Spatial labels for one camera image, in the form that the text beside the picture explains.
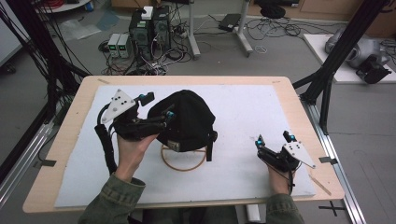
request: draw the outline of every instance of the person's left hand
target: person's left hand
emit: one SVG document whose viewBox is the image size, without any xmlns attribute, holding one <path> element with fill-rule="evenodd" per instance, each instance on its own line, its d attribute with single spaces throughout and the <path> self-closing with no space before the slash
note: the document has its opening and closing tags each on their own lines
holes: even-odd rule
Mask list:
<svg viewBox="0 0 396 224">
<path fill-rule="evenodd" d="M 149 144 L 158 136 L 154 134 L 139 142 L 133 142 L 123 139 L 117 134 L 117 142 L 119 145 L 119 167 L 115 176 L 125 182 L 130 182 L 134 172 L 143 160 Z"/>
</svg>

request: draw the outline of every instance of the black metal pole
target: black metal pole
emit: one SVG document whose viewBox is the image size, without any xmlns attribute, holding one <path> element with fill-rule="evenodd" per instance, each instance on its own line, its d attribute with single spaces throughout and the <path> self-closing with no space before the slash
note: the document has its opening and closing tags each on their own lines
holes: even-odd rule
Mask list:
<svg viewBox="0 0 396 224">
<path fill-rule="evenodd" d="M 327 133 L 326 125 L 329 112 L 330 91 L 335 72 L 386 3 L 387 0 L 364 0 L 319 70 L 313 75 L 293 83 L 293 87 L 296 89 L 311 82 L 306 92 L 301 94 L 301 100 L 307 101 L 311 105 L 316 103 L 319 95 L 323 92 L 322 108 L 320 110 L 320 127 L 325 133 Z"/>
</svg>

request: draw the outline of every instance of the hand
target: hand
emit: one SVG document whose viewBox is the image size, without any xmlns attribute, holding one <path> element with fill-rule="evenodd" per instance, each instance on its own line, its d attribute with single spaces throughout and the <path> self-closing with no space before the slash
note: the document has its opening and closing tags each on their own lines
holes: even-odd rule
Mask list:
<svg viewBox="0 0 396 224">
<path fill-rule="evenodd" d="M 268 164 L 267 167 L 273 194 L 289 194 L 289 173 L 280 172 Z"/>
<path fill-rule="evenodd" d="M 118 179 L 125 182 L 131 182 L 134 172 L 139 167 L 140 162 L 143 160 L 149 144 L 158 136 L 154 134 L 139 142 L 133 142 L 123 139 L 117 134 L 117 142 L 119 145 L 119 167 L 115 173 Z"/>
</svg>

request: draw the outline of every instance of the desk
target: desk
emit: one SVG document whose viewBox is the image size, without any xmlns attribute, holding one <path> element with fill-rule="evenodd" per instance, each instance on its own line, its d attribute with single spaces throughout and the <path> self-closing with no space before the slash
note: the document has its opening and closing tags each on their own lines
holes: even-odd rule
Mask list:
<svg viewBox="0 0 396 224">
<path fill-rule="evenodd" d="M 239 22 L 239 27 L 235 27 L 233 31 L 236 33 L 236 36 L 238 37 L 239 41 L 241 42 L 242 47 L 244 48 L 247 57 L 250 55 L 251 52 L 253 52 L 253 48 L 250 46 L 248 43 L 248 40 L 246 39 L 244 35 L 244 27 L 246 23 L 246 17 L 248 14 L 248 4 L 250 0 L 243 0 L 244 3 L 242 5 L 242 11 L 241 11 L 241 20 Z M 190 41 L 190 46 L 192 49 L 192 54 L 193 54 L 193 59 L 197 60 L 201 56 L 201 52 L 198 48 L 197 41 L 195 40 L 194 37 L 194 0 L 190 0 L 189 3 L 189 18 L 190 18 L 190 28 L 188 31 L 188 37 Z"/>
<path fill-rule="evenodd" d="M 312 197 L 299 197 L 296 201 L 341 200 L 344 191 L 329 163 L 320 163 L 318 158 L 326 157 L 317 135 L 305 114 L 300 100 L 286 77 L 86 77 L 71 105 L 64 123 L 49 150 L 47 159 L 57 161 L 54 167 L 42 167 L 23 205 L 26 213 L 80 211 L 82 207 L 55 208 L 54 204 L 62 185 L 64 167 L 78 140 L 79 130 L 91 108 L 96 90 L 103 85 L 272 85 L 284 110 L 293 133 L 304 141 L 317 169 L 308 170 L 316 189 Z M 264 199 L 250 199 L 238 202 L 222 201 L 216 204 L 265 203 Z M 194 206 L 208 205 L 195 203 Z"/>
</svg>

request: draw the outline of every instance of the green jacket sleeve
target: green jacket sleeve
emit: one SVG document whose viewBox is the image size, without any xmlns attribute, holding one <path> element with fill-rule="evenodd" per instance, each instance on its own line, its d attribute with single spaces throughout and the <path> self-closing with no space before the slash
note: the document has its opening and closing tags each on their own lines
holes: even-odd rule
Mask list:
<svg viewBox="0 0 396 224">
<path fill-rule="evenodd" d="M 288 194 L 276 194 L 267 202 L 267 224 L 300 224 L 304 223 L 293 199 Z"/>
<path fill-rule="evenodd" d="M 132 178 L 124 182 L 112 175 L 98 196 L 87 206 L 79 224 L 127 224 L 128 215 L 134 210 L 146 184 Z"/>
</svg>

